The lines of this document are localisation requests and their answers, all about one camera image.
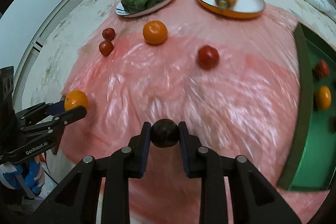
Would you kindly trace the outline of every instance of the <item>black bracket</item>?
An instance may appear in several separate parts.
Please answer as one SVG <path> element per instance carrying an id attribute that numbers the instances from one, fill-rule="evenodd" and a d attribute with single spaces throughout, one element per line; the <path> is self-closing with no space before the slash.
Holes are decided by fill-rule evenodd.
<path id="1" fill-rule="evenodd" d="M 53 149 L 60 142 L 65 127 L 86 115 L 82 106 L 65 111 L 63 105 L 64 102 L 40 103 L 18 112 L 18 128 L 2 143 L 0 165 L 7 161 L 16 165 L 23 164 L 28 159 Z M 49 115 L 54 115 L 51 121 L 38 123 Z"/>
<path id="2" fill-rule="evenodd" d="M 106 177 L 102 224 L 130 224 L 128 179 L 142 178 L 150 147 L 151 124 L 110 157 L 84 157 L 33 213 L 29 223 L 94 224 L 101 188 Z M 265 177 L 242 155 L 235 159 L 201 146 L 179 123 L 184 170 L 189 178 L 202 178 L 200 224 L 227 224 L 228 177 L 235 224 L 300 224 L 299 218 Z"/>

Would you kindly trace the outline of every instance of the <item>pink plastic sheet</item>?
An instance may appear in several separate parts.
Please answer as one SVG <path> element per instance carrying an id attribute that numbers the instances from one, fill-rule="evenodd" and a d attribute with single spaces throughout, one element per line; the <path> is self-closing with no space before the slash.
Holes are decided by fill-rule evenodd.
<path id="1" fill-rule="evenodd" d="M 145 43 L 142 28 L 160 20 L 168 40 Z M 174 0 L 141 18 L 109 17 L 79 50 L 63 94 L 79 89 L 89 98 L 87 117 L 66 128 L 61 149 L 77 163 L 101 158 L 128 144 L 142 123 L 161 118 L 186 121 L 202 145 L 220 155 L 246 155 L 275 185 L 290 150 L 298 111 L 298 61 L 289 12 L 267 5 L 258 19 L 237 21 L 215 15 L 196 0 Z M 115 29 L 115 49 L 98 51 L 107 27 Z M 199 68 L 198 49 L 215 47 L 219 65 Z M 179 147 L 151 145 L 147 172 L 131 180 L 130 208 L 143 223 L 196 224 L 200 181 L 186 178 Z M 326 192 L 279 190 L 303 223 Z"/>

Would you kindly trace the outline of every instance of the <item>tomato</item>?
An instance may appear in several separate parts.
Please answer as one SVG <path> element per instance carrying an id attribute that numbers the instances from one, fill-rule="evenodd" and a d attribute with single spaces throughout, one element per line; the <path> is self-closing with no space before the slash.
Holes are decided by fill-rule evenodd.
<path id="1" fill-rule="evenodd" d="M 326 85 L 322 85 L 319 87 L 315 94 L 315 101 L 317 107 L 320 110 L 325 110 L 330 107 L 331 104 L 331 93 L 329 88 Z"/>
<path id="2" fill-rule="evenodd" d="M 217 66 L 219 62 L 218 51 L 206 45 L 198 50 L 198 64 L 203 69 L 212 69 Z"/>
<path id="3" fill-rule="evenodd" d="M 321 60 L 316 65 L 315 72 L 316 72 L 316 75 L 319 78 L 323 78 L 323 77 L 329 76 L 329 67 L 328 67 L 328 64 L 324 60 Z"/>
<path id="4" fill-rule="evenodd" d="M 171 147 L 179 141 L 179 128 L 170 119 L 156 121 L 151 128 L 151 141 L 159 148 Z"/>
<path id="5" fill-rule="evenodd" d="M 107 28 L 103 30 L 103 38 L 107 41 L 112 41 L 116 36 L 116 32 L 112 28 Z"/>
<path id="6" fill-rule="evenodd" d="M 114 46 L 111 41 L 103 41 L 99 44 L 99 51 L 103 56 L 108 56 L 113 51 Z"/>

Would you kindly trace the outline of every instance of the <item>plastic wrap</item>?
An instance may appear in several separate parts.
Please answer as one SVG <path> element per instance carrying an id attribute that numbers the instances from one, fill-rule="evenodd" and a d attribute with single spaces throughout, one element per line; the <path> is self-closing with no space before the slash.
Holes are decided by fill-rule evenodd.
<path id="1" fill-rule="evenodd" d="M 142 28 L 150 20 L 168 28 L 168 40 L 160 46 L 143 40 Z M 246 155 L 275 185 L 298 111 L 296 24 L 293 15 L 271 5 L 250 21 L 217 16 L 196 0 L 173 0 L 135 19 L 118 17 L 113 7 L 80 49 L 65 84 L 63 94 L 84 91 L 90 108 L 85 119 L 66 127 L 63 153 L 74 163 L 85 155 L 110 156 L 139 134 L 143 122 L 170 118 L 186 121 L 189 132 L 220 155 Z M 107 27 L 117 35 L 105 58 L 98 45 Z M 203 45 L 219 52 L 213 70 L 196 62 Z M 200 190 L 200 180 L 183 172 L 178 146 L 151 145 L 144 178 L 130 180 L 130 208 L 148 223 L 196 224 Z M 327 194 L 280 193 L 304 223 Z"/>

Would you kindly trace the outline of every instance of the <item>orange-rimmed plate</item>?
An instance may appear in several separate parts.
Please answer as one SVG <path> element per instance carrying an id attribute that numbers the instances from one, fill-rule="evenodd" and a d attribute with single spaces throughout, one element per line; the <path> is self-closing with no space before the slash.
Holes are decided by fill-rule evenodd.
<path id="1" fill-rule="evenodd" d="M 198 1 L 203 7 L 216 14 L 238 19 L 256 18 L 260 16 L 266 8 L 264 0 L 237 0 L 232 8 L 224 11 L 219 10 L 215 0 Z"/>

